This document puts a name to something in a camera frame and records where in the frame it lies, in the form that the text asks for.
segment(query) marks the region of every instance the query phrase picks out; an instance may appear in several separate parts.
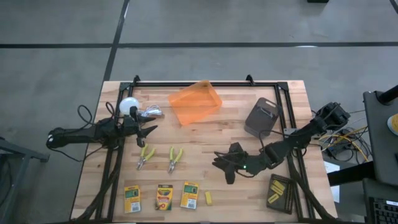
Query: black stand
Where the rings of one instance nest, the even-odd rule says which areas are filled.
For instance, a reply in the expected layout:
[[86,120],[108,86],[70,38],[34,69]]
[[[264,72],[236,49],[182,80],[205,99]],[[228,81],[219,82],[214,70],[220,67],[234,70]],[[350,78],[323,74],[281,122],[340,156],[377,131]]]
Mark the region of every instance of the black stand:
[[373,161],[343,170],[330,172],[328,173],[328,178],[330,187],[361,181],[364,178],[375,179]]
[[38,159],[40,162],[47,162],[49,160],[49,154],[42,154],[39,152],[35,152],[30,149],[26,149],[24,147],[17,146],[15,144],[9,143],[6,140],[0,138],[0,149],[3,151],[10,152],[10,154],[3,154],[3,156],[17,156],[22,159],[21,166],[17,172],[17,175],[13,179],[11,184],[11,189],[6,196],[6,201],[4,202],[3,213],[0,217],[0,223],[7,223],[10,214],[12,212],[15,199],[17,197],[18,189],[21,186],[21,183],[24,179],[25,172],[29,165],[29,161],[31,158]]

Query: white ball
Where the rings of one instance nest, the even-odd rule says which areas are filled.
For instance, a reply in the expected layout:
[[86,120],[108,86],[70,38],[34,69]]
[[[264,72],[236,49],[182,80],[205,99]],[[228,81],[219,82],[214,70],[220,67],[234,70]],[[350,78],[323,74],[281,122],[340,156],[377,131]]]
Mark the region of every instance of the white ball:
[[136,106],[139,108],[139,102],[134,97],[127,97],[120,102],[119,108],[120,112],[124,115],[130,116],[130,107]]

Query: yellow crayon box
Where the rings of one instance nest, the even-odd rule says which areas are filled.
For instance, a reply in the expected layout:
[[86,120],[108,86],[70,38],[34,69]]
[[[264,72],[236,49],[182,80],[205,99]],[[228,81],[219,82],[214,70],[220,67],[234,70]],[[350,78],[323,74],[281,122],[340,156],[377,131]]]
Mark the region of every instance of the yellow crayon box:
[[124,188],[124,213],[141,211],[140,191],[138,185]]
[[182,190],[181,207],[197,209],[199,184],[185,181]]
[[156,210],[171,210],[173,197],[173,185],[159,184],[156,191]]

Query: cable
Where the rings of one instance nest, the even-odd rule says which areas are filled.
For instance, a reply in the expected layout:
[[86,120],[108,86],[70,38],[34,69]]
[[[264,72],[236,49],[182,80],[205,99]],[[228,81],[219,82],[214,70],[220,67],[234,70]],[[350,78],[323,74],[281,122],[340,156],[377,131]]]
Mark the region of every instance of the cable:
[[357,138],[358,141],[361,143],[361,148],[364,149],[364,152],[365,152],[365,154],[366,154],[366,157],[369,158],[369,156],[373,156],[373,154],[372,154],[372,151],[371,151],[370,148],[369,148],[369,144],[362,138],[363,133],[364,133],[364,132],[362,132],[361,134],[356,133],[356,134],[354,134],[354,136],[355,136],[355,138]]
[[349,112],[349,114],[353,114],[353,113],[359,113],[359,112],[363,112],[365,110],[360,110],[360,111],[353,111],[353,112]]
[[349,142],[362,154],[362,156],[365,158],[366,162],[369,162],[368,158],[365,156],[365,154],[363,153],[362,149],[361,149],[355,142],[351,141],[351,140],[350,140],[349,138],[347,138],[346,136],[339,136],[339,135],[330,135],[330,136],[333,136],[333,137],[336,137],[336,138],[345,139],[345,140],[349,141]]
[[111,114],[110,118],[113,118],[114,120],[124,119],[124,116],[116,116],[116,112],[114,110],[114,107],[113,107],[113,105],[110,102],[106,102],[105,103],[105,107],[108,110],[108,112]]
[[353,152],[353,150],[352,150],[352,149],[348,149],[348,150],[351,152],[351,156],[350,156],[348,159],[340,160],[340,159],[337,159],[335,155],[331,155],[331,156],[332,156],[335,160],[337,160],[337,161],[340,161],[340,162],[348,162],[348,161],[350,161],[350,160],[354,157],[354,152]]
[[248,175],[241,174],[238,170],[235,170],[235,173],[241,175],[242,177],[246,177],[246,178],[253,178],[255,176],[255,175],[248,176]]
[[68,154],[66,154],[66,153],[64,153],[64,152],[62,152],[62,151],[59,151],[59,150],[56,150],[56,149],[51,148],[51,147],[49,146],[49,140],[50,140],[50,139],[47,139],[47,142],[45,143],[45,145],[47,146],[47,149],[50,149],[51,151],[54,151],[54,152],[59,152],[59,153],[63,154],[64,156],[68,157],[69,159],[73,160],[73,161],[76,161],[76,162],[81,162],[81,161],[83,161],[83,160],[75,159],[75,158],[73,158],[72,156],[69,156]]
[[87,159],[87,157],[91,156],[92,154],[98,152],[98,150],[100,150],[100,149],[102,149],[102,148],[104,148],[104,146],[101,146],[101,147],[95,149],[94,151],[92,151],[91,153],[89,153],[87,156],[85,156],[85,159]]
[[158,105],[150,105],[145,111],[141,113],[141,116],[148,117],[149,115],[161,116],[163,114],[162,110]]
[[8,198],[8,195],[9,195],[9,193],[11,191],[11,187],[12,187],[11,165],[10,165],[10,162],[8,161],[8,158],[6,160],[6,163],[7,163],[7,166],[8,166],[8,176],[9,176],[10,186],[8,187],[6,195],[4,196],[4,198],[0,202],[0,208],[2,207],[2,205],[4,204],[6,199]]
[[[90,119],[89,119],[88,121],[81,115],[81,113],[80,113],[80,108],[86,109],[88,115],[90,116]],[[91,111],[87,108],[87,106],[85,106],[85,105],[79,105],[79,106],[77,107],[77,114],[79,115],[80,119],[82,119],[82,120],[86,123],[86,126],[89,125],[89,124],[91,124],[91,125],[96,125],[95,123],[92,123],[93,115],[91,114]]]
[[[356,130],[354,130],[354,131],[352,131],[352,132],[350,132],[350,133],[348,133],[348,134],[345,134],[343,137],[347,137],[347,136],[349,136],[350,134],[353,134],[353,133],[356,133],[356,132],[358,132],[358,131],[360,131],[360,130],[364,130],[364,129],[366,129],[367,128],[367,126],[365,126],[365,127],[362,127],[362,128],[359,128],[359,129],[356,129]],[[324,135],[324,136],[322,136],[322,137],[320,137],[319,138],[319,140],[322,140],[322,139],[324,139],[324,138],[326,138],[326,137],[330,137],[330,136],[333,136],[333,134],[332,135]]]
[[278,132],[278,131],[269,130],[269,129],[263,129],[263,130],[261,130],[261,131],[259,132],[259,139],[260,139],[260,143],[261,143],[261,149],[264,148],[264,143],[263,143],[263,141],[262,141],[261,134],[262,134],[263,132],[265,132],[265,131],[270,131],[270,132],[277,133],[277,134],[280,134],[280,135],[283,135],[283,136],[290,136],[289,134],[284,134],[284,133],[281,133],[281,132]]
[[[359,140],[359,138],[360,138],[360,136],[362,136],[364,133],[366,133],[366,132],[368,132],[367,130],[364,130],[363,132],[361,132],[361,134],[358,134],[359,136],[358,137],[355,137],[354,139],[352,139],[352,141],[356,141],[356,140]],[[342,144],[347,144],[347,143],[345,143],[345,142],[343,142],[343,143],[334,143],[333,145],[335,146],[335,145],[342,145]]]

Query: green-handled pliers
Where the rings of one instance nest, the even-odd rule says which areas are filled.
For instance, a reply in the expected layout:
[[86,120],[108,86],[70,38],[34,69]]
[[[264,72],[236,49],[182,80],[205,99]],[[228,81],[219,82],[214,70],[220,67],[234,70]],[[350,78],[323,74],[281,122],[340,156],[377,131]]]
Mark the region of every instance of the green-handled pliers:
[[155,154],[155,148],[153,148],[148,155],[145,156],[145,150],[148,148],[148,144],[145,144],[145,146],[141,149],[141,155],[139,158],[137,170],[141,170],[142,165],[146,161],[148,161],[154,154]]
[[169,165],[169,174],[171,174],[174,170],[175,164],[180,160],[181,156],[182,156],[182,148],[180,149],[180,151],[178,152],[177,157],[175,158],[175,160],[173,160],[173,156],[174,156],[174,147],[172,146],[170,148],[170,165]]

